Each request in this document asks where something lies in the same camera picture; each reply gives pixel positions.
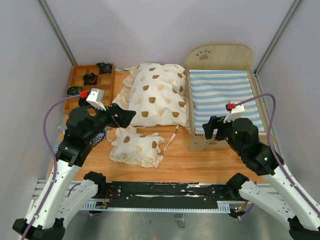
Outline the large bear print cushion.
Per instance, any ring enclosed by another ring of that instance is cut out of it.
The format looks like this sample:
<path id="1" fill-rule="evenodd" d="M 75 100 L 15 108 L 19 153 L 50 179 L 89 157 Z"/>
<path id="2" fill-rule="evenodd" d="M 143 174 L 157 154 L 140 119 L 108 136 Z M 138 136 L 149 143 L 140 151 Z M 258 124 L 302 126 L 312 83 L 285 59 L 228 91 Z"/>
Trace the large bear print cushion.
<path id="1" fill-rule="evenodd" d="M 136 112 L 131 126 L 190 126 L 186 70 L 182 66 L 140 63 L 129 69 L 122 83 L 124 87 L 112 102 Z"/>

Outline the wooden pet bed frame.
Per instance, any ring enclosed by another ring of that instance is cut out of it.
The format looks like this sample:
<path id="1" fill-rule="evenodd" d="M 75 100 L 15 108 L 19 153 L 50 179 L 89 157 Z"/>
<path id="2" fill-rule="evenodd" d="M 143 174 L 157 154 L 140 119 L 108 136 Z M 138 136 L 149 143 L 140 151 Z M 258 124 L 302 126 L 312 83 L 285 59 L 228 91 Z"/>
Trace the wooden pet bed frame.
<path id="1" fill-rule="evenodd" d="M 251 65 L 252 50 L 243 44 L 205 44 L 185 59 L 191 139 L 189 151 L 226 148 L 225 141 L 206 139 L 203 124 L 211 116 L 228 114 L 226 104 L 238 103 L 259 94 Z"/>

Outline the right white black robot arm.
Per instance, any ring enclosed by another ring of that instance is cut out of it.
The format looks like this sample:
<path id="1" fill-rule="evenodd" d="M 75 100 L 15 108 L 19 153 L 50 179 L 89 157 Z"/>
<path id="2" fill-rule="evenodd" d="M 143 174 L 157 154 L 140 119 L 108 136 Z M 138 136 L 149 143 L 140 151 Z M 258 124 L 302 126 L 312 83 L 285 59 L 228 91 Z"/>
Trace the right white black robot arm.
<path id="1" fill-rule="evenodd" d="M 320 238 L 320 205 L 294 181 L 283 159 L 260 142 L 259 130 L 250 119 L 225 122 L 223 117 L 212 116 L 202 127 L 206 139 L 225 140 L 246 167 L 266 180 L 282 198 L 274 197 L 237 173 L 227 182 L 230 199 L 242 198 L 261 208 L 282 223 L 294 240 Z"/>

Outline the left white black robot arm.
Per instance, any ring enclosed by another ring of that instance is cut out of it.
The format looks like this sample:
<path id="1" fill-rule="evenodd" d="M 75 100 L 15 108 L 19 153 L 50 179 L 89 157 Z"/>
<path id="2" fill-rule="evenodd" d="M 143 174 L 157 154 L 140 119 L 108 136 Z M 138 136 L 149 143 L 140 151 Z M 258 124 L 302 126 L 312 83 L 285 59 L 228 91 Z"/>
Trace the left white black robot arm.
<path id="1" fill-rule="evenodd" d="M 85 107 L 77 107 L 69 113 L 67 130 L 53 159 L 51 180 L 32 210 L 13 223 L 13 230 L 23 240 L 61 240 L 82 206 L 93 197 L 106 195 L 106 177 L 91 171 L 69 197 L 64 197 L 92 150 L 92 140 L 106 127 L 127 128 L 136 115 L 134 110 L 124 110 L 116 103 L 95 112 L 92 116 Z"/>

